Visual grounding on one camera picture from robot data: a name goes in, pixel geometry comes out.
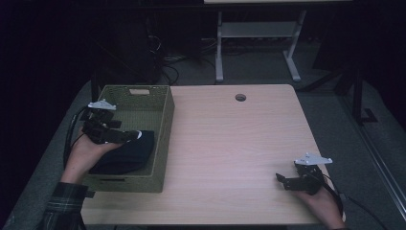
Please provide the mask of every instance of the circular hole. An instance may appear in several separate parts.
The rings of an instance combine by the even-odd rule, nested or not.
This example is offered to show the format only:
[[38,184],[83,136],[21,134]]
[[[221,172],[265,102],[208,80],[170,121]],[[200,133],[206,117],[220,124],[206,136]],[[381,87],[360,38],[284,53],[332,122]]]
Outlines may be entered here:
[[237,94],[236,95],[236,100],[239,102],[244,102],[245,100],[247,100],[247,97],[243,94]]

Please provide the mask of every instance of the hand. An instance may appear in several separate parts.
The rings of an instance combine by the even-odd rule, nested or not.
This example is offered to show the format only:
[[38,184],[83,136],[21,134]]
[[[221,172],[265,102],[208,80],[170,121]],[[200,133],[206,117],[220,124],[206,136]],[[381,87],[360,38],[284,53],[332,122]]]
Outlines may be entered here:
[[122,145],[114,143],[97,145],[93,143],[81,129],[79,130],[78,137],[77,142],[72,147],[60,182],[81,184],[84,176],[96,165],[105,153]]
[[327,227],[328,229],[345,228],[337,204],[331,193],[322,187],[315,195],[309,195],[305,192],[292,192],[301,199],[310,211]]

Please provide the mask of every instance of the wrist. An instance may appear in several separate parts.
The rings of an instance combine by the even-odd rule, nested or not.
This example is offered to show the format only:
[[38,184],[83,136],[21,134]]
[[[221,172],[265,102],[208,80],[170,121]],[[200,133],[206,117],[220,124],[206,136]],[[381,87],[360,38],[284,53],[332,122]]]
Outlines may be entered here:
[[326,227],[328,229],[347,229],[346,224],[341,219],[326,223]]
[[65,170],[59,181],[68,184],[81,184],[84,176],[84,172]]

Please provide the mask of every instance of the black cloth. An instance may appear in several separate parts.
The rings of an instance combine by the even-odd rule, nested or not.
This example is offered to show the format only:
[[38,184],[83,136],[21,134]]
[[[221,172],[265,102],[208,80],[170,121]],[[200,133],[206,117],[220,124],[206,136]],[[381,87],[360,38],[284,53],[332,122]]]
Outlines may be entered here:
[[141,169],[153,151],[154,132],[142,130],[142,136],[106,153],[90,174],[124,174]]

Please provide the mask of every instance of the table surface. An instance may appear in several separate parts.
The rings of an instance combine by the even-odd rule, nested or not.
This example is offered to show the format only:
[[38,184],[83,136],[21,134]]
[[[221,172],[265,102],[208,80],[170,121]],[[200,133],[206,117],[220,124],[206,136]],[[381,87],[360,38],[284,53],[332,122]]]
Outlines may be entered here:
[[[96,192],[86,224],[306,224],[318,222],[275,177],[320,154],[290,85],[173,86],[164,191]],[[236,94],[244,94],[238,102]],[[320,167],[327,173],[325,166]]]

